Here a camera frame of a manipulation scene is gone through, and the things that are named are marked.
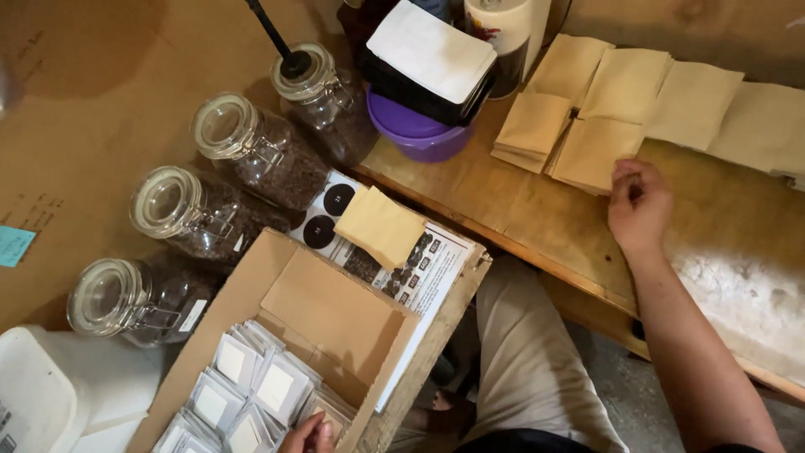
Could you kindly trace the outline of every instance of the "cardboard box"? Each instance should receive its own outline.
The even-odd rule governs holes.
[[[218,341],[256,318],[357,415],[336,451],[353,451],[419,315],[312,249],[265,230],[235,268],[159,389],[129,447],[147,453],[190,397]]]

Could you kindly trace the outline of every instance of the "purple bucket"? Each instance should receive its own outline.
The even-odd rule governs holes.
[[[445,126],[427,116],[372,93],[366,96],[369,117],[374,126],[409,159],[417,162],[441,162],[450,159],[467,145],[473,125]]]

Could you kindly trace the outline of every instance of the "black circular sticker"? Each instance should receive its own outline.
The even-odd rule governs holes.
[[[304,226],[304,233],[302,234],[304,243],[315,250],[327,247],[336,237],[336,232],[333,231],[335,227],[336,223],[326,215],[317,215],[311,218],[310,222]]]
[[[327,214],[340,217],[355,196],[355,189],[347,184],[336,184],[324,194],[324,210]]]

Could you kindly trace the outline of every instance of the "swing-top glass jar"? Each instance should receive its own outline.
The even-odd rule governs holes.
[[[194,258],[235,266],[265,227],[286,234],[285,214],[212,173],[160,167],[131,198],[134,227]]]
[[[292,44],[293,52],[306,52],[310,68],[288,79],[283,58],[271,67],[271,81],[283,97],[283,113],[316,141],[324,158],[346,167],[360,164],[380,137],[372,124],[366,93],[349,71],[337,69],[330,52],[318,43]]]
[[[239,94],[208,99],[192,134],[218,172],[275,205],[305,210],[327,183],[329,167],[299,131]]]
[[[78,333],[120,334],[139,347],[181,343],[224,280],[176,257],[163,256],[149,264],[104,258],[81,273],[67,318]]]

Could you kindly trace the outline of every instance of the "wooden table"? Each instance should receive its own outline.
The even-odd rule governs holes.
[[[624,343],[638,312],[608,201],[489,155],[513,98],[487,102],[446,162],[413,162],[381,139],[357,171],[592,294],[600,302],[555,303]],[[666,250],[683,283],[751,376],[805,401],[805,193],[670,143],[647,140],[638,157],[674,190]]]

